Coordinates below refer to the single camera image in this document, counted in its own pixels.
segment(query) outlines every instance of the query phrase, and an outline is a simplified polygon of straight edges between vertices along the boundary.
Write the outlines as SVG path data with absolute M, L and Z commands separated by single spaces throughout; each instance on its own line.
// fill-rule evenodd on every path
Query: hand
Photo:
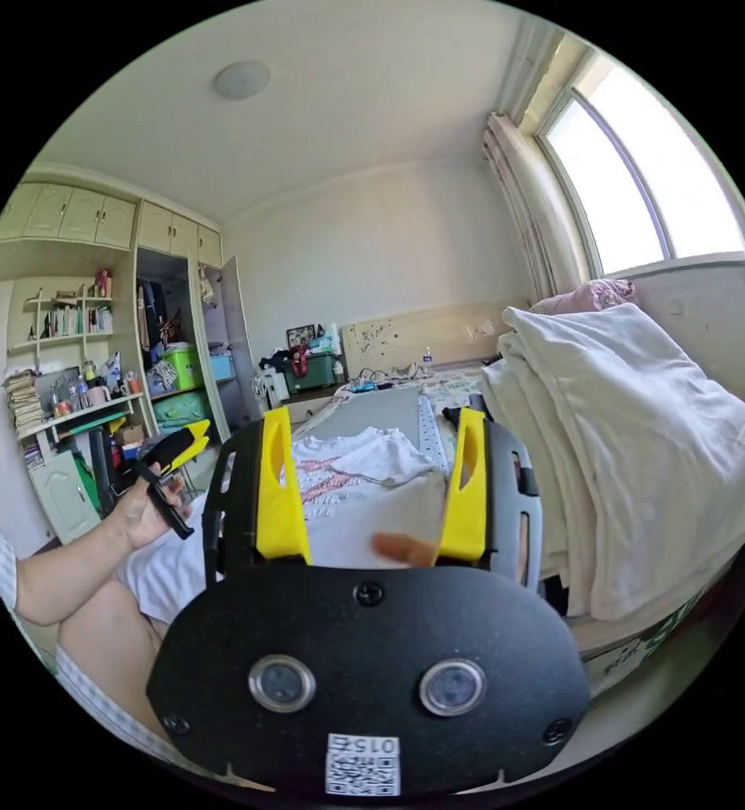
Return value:
M 406 563 L 410 568 L 430 568 L 436 551 L 407 534 L 378 532 L 372 535 L 372 550 L 385 559 Z
M 150 470 L 158 475 L 161 467 L 154 464 Z M 147 490 L 148 482 L 139 477 L 138 481 L 124 494 L 116 508 L 107 518 L 111 521 L 111 528 L 121 534 L 126 540 L 130 551 L 148 546 L 169 529 L 165 519 L 153 506 Z M 181 491 L 183 482 L 180 478 L 174 478 L 169 486 L 162 487 L 165 498 L 176 508 L 181 508 Z M 186 519 L 190 509 L 187 507 L 181 514 Z

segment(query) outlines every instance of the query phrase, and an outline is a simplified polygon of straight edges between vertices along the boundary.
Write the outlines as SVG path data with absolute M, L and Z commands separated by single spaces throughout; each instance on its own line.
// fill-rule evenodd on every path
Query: pillow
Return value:
M 587 281 L 571 293 L 538 301 L 530 312 L 538 315 L 568 315 L 571 312 L 597 312 L 619 304 L 640 305 L 636 287 L 625 279 L 598 278 Z

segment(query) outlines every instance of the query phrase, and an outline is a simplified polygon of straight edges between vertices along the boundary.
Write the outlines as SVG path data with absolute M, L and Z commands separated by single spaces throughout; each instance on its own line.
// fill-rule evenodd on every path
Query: curtain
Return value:
M 491 113 L 483 149 L 521 235 L 536 301 L 588 281 L 575 221 L 537 146 L 507 116 Z

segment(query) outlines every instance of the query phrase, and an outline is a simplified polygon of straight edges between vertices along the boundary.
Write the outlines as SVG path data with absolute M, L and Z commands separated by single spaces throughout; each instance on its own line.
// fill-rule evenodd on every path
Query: water bottle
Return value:
M 76 386 L 68 387 L 68 401 L 71 403 L 71 409 L 74 413 L 82 410 L 82 407 L 79 404 L 79 394 L 77 393 Z
M 79 406 L 81 408 L 87 408 L 89 405 L 88 383 L 85 382 L 82 377 L 79 378 L 79 383 L 77 385 L 77 396 L 79 398 Z

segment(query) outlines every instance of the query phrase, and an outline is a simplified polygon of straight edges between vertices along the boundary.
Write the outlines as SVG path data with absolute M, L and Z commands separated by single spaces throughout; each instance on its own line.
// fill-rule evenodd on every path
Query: qr code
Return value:
M 325 791 L 332 796 L 399 796 L 397 738 L 331 734 L 327 741 Z

